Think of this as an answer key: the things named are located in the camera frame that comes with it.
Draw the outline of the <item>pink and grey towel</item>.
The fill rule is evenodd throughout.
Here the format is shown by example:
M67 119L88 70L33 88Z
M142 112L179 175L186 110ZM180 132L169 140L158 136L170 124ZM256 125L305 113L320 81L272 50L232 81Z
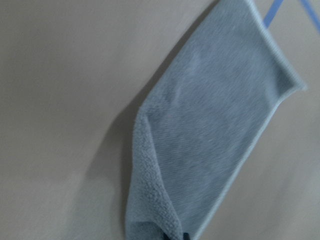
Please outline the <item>pink and grey towel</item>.
M220 0L141 105L128 240L197 240L278 106L305 83L251 0Z

